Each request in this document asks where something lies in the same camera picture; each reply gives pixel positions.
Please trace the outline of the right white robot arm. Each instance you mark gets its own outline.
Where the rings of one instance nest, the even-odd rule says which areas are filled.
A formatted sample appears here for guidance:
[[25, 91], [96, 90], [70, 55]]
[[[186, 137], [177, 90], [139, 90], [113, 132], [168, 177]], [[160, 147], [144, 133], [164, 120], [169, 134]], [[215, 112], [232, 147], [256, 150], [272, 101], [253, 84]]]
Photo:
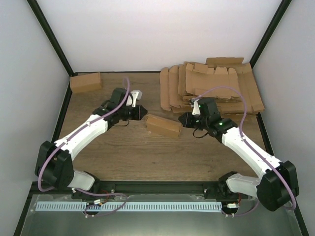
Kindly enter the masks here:
[[193, 98], [192, 111], [179, 117], [183, 127], [205, 130], [224, 146], [241, 157], [255, 172], [256, 177], [232, 171], [219, 178], [219, 193], [230, 198], [235, 193], [257, 198], [269, 211], [275, 211], [288, 202], [296, 208], [299, 195], [297, 171], [290, 161], [282, 162], [250, 140], [233, 120], [222, 118], [212, 98]]

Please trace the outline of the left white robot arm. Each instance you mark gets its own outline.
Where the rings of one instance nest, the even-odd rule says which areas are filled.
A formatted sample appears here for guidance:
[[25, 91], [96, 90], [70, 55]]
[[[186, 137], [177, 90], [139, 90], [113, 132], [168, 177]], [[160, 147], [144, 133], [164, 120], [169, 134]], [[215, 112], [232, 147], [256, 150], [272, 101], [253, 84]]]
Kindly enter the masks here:
[[41, 184], [45, 182], [51, 189], [71, 188], [83, 191], [91, 199], [96, 198], [101, 188], [99, 179], [88, 172], [75, 170], [73, 161], [89, 143], [120, 121], [141, 120], [148, 112], [137, 104], [141, 97], [139, 90], [116, 88], [111, 98], [70, 134], [54, 142], [42, 143], [34, 171], [38, 188], [42, 189]]

